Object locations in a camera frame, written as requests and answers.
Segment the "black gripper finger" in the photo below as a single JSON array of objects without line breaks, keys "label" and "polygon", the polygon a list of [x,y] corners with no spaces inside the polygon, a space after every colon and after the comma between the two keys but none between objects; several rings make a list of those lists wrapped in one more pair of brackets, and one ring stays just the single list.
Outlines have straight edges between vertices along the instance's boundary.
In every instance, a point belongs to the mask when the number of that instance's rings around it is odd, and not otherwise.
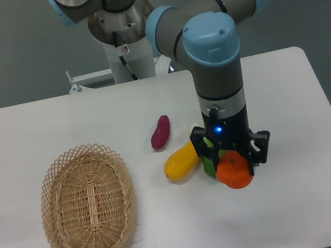
[{"label": "black gripper finger", "polygon": [[259,164],[267,162],[270,131],[249,131],[247,134],[246,149],[242,156],[248,162],[248,169],[251,176],[255,175],[255,168]]},{"label": "black gripper finger", "polygon": [[207,157],[213,162],[213,166],[215,167],[216,174],[219,163],[219,149],[213,143],[212,147],[208,147],[206,142],[204,141],[204,137],[206,137],[206,130],[203,127],[194,126],[190,133],[190,141],[198,155],[201,159],[202,157]]}]

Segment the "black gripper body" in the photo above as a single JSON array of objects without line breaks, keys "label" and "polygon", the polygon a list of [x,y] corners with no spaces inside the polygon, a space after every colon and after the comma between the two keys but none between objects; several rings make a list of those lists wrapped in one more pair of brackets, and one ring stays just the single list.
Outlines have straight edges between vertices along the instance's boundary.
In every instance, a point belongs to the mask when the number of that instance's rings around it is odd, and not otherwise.
[{"label": "black gripper body", "polygon": [[202,114],[206,138],[216,149],[233,150],[247,155],[251,140],[247,115],[246,105],[237,114],[216,121]]}]

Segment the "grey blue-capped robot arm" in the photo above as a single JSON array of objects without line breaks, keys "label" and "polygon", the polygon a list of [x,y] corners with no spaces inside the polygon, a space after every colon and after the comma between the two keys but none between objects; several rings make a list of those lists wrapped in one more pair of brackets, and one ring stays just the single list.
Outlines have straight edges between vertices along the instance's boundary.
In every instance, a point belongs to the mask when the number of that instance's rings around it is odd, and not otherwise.
[{"label": "grey blue-capped robot arm", "polygon": [[248,126],[236,25],[271,1],[195,0],[178,9],[154,8],[147,0],[48,0],[64,24],[87,20],[110,50],[117,83],[154,76],[154,49],[190,71],[204,122],[190,140],[207,173],[223,183],[239,171],[224,168],[221,152],[236,152],[248,175],[267,160],[270,133]]}]

